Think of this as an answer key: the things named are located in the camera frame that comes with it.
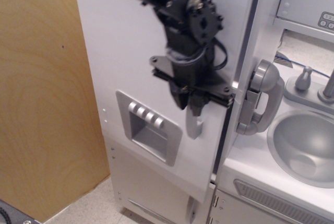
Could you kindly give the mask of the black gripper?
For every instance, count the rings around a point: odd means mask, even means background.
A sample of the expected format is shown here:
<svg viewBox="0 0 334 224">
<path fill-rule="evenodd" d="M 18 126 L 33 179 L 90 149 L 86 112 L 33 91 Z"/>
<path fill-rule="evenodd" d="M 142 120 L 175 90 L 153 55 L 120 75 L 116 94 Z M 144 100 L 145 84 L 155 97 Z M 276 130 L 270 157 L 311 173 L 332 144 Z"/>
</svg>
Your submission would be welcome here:
<svg viewBox="0 0 334 224">
<path fill-rule="evenodd" d="M 193 116 L 200 116 L 209 101 L 224 107 L 233 103 L 232 88 L 213 66 L 214 49 L 185 56 L 167 49 L 166 56 L 153 56 L 153 74 L 169 83 L 170 93 L 181 109 L 191 105 Z"/>
</svg>

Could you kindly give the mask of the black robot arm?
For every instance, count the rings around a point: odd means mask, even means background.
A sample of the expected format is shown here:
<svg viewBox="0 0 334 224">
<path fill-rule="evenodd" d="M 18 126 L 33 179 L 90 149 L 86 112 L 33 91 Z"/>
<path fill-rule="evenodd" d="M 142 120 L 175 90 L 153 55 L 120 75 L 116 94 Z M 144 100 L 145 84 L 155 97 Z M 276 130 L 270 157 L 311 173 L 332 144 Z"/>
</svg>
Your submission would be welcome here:
<svg viewBox="0 0 334 224">
<path fill-rule="evenodd" d="M 190 108 L 200 116 L 203 107 L 215 102 L 230 107 L 231 87 L 218 75 L 227 64 L 214 63 L 215 50 L 226 53 L 216 35 L 223 17 L 212 0 L 141 0 L 152 5 L 164 26 L 166 54 L 153 56 L 153 74 L 169 83 L 170 93 L 180 109 Z"/>
</svg>

